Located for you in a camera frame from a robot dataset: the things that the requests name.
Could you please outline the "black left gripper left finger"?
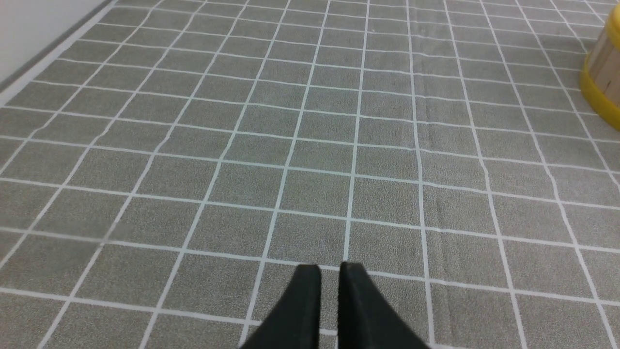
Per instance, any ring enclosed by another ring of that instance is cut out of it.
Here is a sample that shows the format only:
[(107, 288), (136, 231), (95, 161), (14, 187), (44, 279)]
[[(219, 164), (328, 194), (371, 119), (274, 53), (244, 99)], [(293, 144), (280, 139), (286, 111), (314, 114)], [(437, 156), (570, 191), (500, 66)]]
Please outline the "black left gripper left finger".
[(298, 265), (285, 292), (242, 349), (317, 349), (321, 313), (321, 272)]

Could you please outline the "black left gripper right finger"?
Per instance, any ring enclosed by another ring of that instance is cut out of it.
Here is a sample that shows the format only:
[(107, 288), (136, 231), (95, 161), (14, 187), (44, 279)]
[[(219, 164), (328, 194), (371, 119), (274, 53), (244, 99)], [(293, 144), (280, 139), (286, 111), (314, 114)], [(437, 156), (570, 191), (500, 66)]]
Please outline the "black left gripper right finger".
[(361, 263), (341, 263), (338, 287), (340, 349), (427, 349), (392, 309)]

